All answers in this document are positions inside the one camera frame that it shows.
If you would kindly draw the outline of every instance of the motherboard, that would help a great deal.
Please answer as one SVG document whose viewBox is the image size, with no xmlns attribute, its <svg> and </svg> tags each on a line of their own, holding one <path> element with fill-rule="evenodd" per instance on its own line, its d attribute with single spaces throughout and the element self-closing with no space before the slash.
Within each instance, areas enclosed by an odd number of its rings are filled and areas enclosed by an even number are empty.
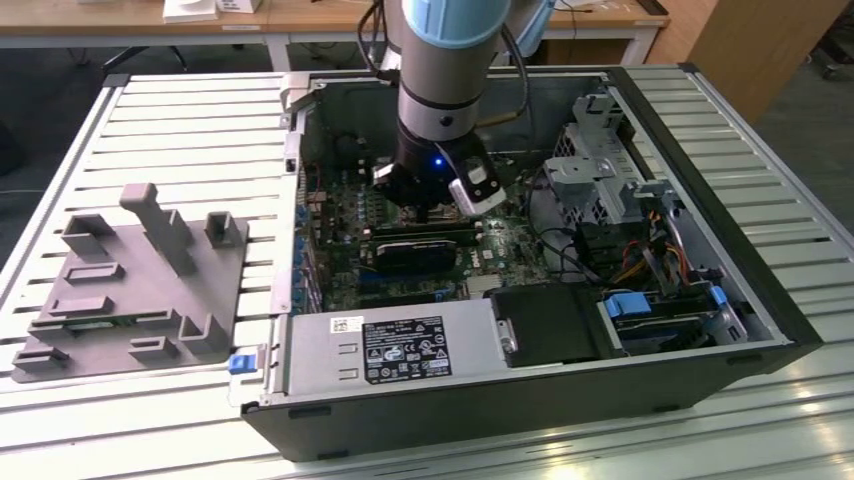
<svg viewBox="0 0 854 480">
<path fill-rule="evenodd" d="M 478 219 L 439 205 L 427 223 L 357 173 L 309 175 L 323 311 L 480 298 L 492 288 L 550 278 L 523 211 L 526 172 L 512 159 L 498 164 L 510 201 Z"/>
</svg>

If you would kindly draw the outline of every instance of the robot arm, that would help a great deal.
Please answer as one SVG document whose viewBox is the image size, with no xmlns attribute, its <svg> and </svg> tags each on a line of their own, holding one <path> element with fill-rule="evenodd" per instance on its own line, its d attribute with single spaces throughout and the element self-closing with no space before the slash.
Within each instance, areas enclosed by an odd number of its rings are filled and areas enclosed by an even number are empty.
<svg viewBox="0 0 854 480">
<path fill-rule="evenodd" d="M 400 55 L 397 146 L 375 185 L 399 205 L 426 210 L 454 200 L 479 215 L 506 198 L 475 128 L 499 39 L 514 56 L 536 48 L 554 0 L 385 0 L 389 50 Z"/>
</svg>

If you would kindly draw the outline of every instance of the desk leg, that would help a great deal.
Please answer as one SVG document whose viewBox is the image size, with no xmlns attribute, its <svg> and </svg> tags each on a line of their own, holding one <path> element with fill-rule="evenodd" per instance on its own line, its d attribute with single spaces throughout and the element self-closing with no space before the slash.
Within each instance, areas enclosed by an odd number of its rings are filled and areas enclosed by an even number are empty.
<svg viewBox="0 0 854 480">
<path fill-rule="evenodd" d="M 291 57 L 288 56 L 288 44 L 291 39 L 287 33 L 271 33 L 264 36 L 267 52 L 272 62 L 273 72 L 291 71 Z"/>
<path fill-rule="evenodd" d="M 620 65 L 643 65 L 650 50 L 652 49 L 655 35 L 658 35 L 658 28 L 638 29 L 631 42 L 628 42 L 623 59 L 619 62 Z"/>
</svg>

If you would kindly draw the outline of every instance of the floor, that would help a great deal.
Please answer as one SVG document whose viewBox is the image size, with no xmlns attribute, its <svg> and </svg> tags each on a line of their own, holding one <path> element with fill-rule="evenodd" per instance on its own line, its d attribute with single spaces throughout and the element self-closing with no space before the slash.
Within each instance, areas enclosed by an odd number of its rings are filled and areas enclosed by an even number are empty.
<svg viewBox="0 0 854 480">
<path fill-rule="evenodd" d="M 352 45 L 308 52 L 293 47 L 297 70 L 357 68 Z M 0 176 L 0 263 L 15 247 L 32 211 L 63 159 L 101 83 L 100 64 L 117 49 L 89 50 L 88 64 L 77 66 L 67 50 L 0 50 L 0 121 L 23 145 L 27 164 Z M 71 52 L 80 58 L 81 51 Z M 181 47 L 195 73 L 268 71 L 263 46 Z M 179 73 L 168 49 L 152 48 L 117 72 Z M 850 188 L 854 185 L 854 80 L 824 81 L 814 65 L 804 64 L 783 94 L 756 125 L 788 163 L 849 230 L 854 231 Z M 25 190 L 25 193 L 11 191 Z"/>
</svg>

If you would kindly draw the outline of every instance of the wooden cabinet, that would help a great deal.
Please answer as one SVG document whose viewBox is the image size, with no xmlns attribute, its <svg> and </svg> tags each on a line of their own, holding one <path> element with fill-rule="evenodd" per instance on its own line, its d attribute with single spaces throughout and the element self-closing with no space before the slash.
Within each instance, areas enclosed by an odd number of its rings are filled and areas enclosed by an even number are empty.
<svg viewBox="0 0 854 480">
<path fill-rule="evenodd" d="M 694 63 L 748 122 L 779 95 L 849 0 L 659 0 L 647 63 Z"/>
</svg>

